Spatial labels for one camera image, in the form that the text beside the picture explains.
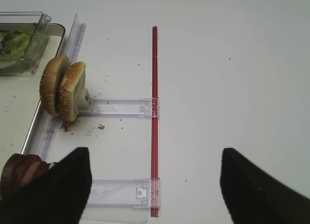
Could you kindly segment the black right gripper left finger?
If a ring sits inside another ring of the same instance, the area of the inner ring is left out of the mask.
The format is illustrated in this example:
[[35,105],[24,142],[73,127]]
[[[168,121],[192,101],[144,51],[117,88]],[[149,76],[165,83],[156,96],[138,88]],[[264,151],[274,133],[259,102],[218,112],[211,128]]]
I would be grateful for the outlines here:
[[2,224],[77,224],[92,185],[88,148],[76,148],[16,193],[0,198]]

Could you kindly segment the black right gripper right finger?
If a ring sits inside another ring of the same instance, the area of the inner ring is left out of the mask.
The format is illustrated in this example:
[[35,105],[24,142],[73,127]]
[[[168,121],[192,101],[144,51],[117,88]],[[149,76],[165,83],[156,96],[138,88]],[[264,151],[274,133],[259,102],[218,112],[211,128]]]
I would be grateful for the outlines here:
[[308,224],[310,200],[233,148],[222,152],[220,187],[235,224]]

